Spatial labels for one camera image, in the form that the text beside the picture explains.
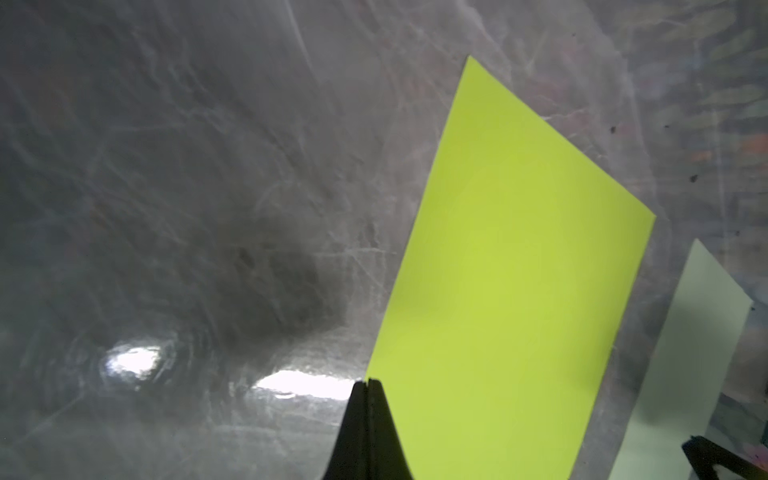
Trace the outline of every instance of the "bright light spot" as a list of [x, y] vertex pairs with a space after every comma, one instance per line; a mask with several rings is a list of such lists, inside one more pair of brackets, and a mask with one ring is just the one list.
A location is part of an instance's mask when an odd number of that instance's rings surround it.
[[354, 382], [332, 376], [310, 375], [296, 370], [280, 370], [267, 376], [255, 388], [272, 390], [278, 398], [289, 399], [297, 395], [321, 399], [347, 400]]
[[134, 376], [144, 380], [160, 362], [159, 346], [119, 346], [110, 351], [107, 370], [120, 376]]

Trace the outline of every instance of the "yellow-green paper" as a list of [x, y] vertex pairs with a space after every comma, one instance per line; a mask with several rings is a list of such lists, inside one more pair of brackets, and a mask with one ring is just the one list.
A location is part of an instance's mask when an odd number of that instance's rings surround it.
[[367, 375], [417, 480], [565, 480], [654, 215], [470, 58]]

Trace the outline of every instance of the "glossy surface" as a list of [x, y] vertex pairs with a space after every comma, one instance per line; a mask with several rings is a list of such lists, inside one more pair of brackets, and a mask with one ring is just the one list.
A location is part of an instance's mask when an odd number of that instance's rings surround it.
[[573, 474], [607, 478], [693, 238], [768, 299], [765, 21], [704, 0], [3, 2], [2, 474], [321, 475], [472, 53], [658, 216]]

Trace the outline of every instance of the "paper sheet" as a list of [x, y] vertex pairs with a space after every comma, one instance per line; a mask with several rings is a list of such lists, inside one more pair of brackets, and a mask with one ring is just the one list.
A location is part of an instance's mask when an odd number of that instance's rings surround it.
[[367, 372], [418, 480], [568, 478], [653, 221], [468, 60]]
[[611, 480], [687, 480], [752, 300], [699, 240], [688, 255]]

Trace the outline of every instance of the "dark spot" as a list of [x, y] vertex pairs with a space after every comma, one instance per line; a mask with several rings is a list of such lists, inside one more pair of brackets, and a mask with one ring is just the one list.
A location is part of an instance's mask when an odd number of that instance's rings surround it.
[[248, 253], [248, 250], [245, 250], [242, 247], [237, 251], [237, 258], [243, 265], [250, 269], [253, 269], [256, 266], [256, 262], [253, 261], [253, 257]]

